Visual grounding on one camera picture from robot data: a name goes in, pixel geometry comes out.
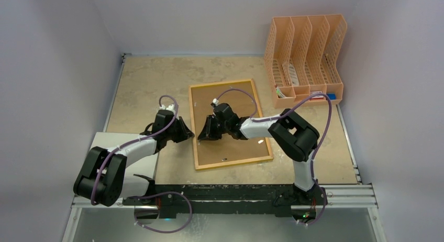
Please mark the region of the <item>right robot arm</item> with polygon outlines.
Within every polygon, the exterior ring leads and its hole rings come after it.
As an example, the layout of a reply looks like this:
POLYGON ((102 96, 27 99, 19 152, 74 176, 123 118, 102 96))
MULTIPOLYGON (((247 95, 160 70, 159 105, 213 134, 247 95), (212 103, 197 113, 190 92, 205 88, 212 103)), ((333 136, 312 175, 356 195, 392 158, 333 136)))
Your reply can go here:
POLYGON ((313 160, 324 137, 293 109, 272 117, 239 117, 229 104, 214 104, 197 139, 220 140, 224 134, 236 140, 273 138, 293 161, 295 199, 306 204, 314 198, 318 182, 313 160))

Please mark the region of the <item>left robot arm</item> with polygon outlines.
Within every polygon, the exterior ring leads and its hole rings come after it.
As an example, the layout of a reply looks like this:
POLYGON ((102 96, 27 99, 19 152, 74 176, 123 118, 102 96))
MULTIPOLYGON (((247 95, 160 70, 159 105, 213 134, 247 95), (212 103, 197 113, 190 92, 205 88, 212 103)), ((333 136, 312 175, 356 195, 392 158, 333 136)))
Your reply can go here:
POLYGON ((194 137, 183 118, 172 109, 158 110, 154 122, 124 144, 102 148, 95 146, 87 153, 74 182, 73 192, 92 205, 112 206, 121 197, 135 196, 144 205, 153 203, 154 179, 145 175, 125 174, 135 162, 157 155, 169 141, 180 143, 194 137))

